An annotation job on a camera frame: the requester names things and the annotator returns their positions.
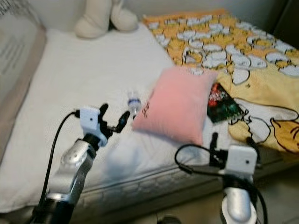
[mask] white bed sheet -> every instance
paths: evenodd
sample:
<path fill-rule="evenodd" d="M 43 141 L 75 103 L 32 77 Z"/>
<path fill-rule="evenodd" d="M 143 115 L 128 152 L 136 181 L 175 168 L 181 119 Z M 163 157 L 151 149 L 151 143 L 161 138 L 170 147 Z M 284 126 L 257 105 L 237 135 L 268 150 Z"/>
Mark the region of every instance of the white bed sheet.
<path fill-rule="evenodd" d="M 133 33 L 111 31 L 97 40 L 80 40 L 72 33 L 49 30 L 48 43 L 0 167 L 0 212 L 36 204 L 48 164 L 50 147 L 63 117 L 84 105 L 108 102 L 104 119 L 116 124 L 127 110 L 127 91 L 138 90 L 145 102 L 165 68 L 173 66 L 167 53 L 142 24 Z M 131 122 L 100 148 L 85 189 L 140 178 L 174 166 L 180 145 L 169 139 L 131 131 Z M 227 124 L 206 119 L 204 145 L 214 131 L 222 148 L 231 142 Z M 52 174 L 63 152 L 82 138 L 79 121 L 69 119 L 58 138 Z"/>

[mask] floor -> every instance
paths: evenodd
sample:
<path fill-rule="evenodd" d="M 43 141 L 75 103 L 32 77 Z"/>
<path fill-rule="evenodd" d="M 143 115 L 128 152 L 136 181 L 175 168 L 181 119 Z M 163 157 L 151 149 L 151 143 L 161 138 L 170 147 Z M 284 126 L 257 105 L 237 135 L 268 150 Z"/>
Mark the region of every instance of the floor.
<path fill-rule="evenodd" d="M 299 224 L 299 167 L 260 180 L 260 189 L 267 204 L 270 224 Z M 216 193 L 176 207 L 159 211 L 130 222 L 156 224 L 165 215 L 178 217 L 183 224 L 221 224 L 222 193 Z M 258 211 L 263 223 L 261 210 Z"/>

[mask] plastic water bottle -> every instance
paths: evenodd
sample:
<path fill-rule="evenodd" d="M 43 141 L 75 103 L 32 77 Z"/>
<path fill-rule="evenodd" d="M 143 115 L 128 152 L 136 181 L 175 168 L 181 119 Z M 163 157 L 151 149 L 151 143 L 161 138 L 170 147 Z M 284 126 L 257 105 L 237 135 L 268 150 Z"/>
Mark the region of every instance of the plastic water bottle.
<path fill-rule="evenodd" d="M 128 107 L 134 119 L 141 109 L 141 101 L 139 99 L 139 94 L 137 91 L 128 92 Z"/>

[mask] bottle label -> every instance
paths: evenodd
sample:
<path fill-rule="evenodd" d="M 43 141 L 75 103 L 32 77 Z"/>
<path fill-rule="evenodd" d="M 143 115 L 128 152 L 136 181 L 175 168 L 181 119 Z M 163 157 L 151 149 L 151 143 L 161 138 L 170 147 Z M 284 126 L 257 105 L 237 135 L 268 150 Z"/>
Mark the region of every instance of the bottle label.
<path fill-rule="evenodd" d="M 132 98 L 132 99 L 128 100 L 128 105 L 131 104 L 131 103 L 134 103 L 134 102 L 141 103 L 140 99 L 138 99 L 138 98 Z"/>

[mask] wall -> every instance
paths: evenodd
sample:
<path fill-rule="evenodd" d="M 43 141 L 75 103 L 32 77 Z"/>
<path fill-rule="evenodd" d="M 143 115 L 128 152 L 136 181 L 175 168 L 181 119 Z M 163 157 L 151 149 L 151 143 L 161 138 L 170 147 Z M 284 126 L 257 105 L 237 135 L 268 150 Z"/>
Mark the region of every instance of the wall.
<path fill-rule="evenodd" d="M 84 11 L 85 0 L 29 0 L 47 27 L 72 30 Z M 143 14 L 171 14 L 226 8 L 244 21 L 270 31 L 274 28 L 285 0 L 125 0 L 139 18 Z"/>
<path fill-rule="evenodd" d="M 299 1 L 290 0 L 282 14 L 277 27 L 274 30 L 274 35 L 287 42 L 288 44 L 299 49 Z"/>

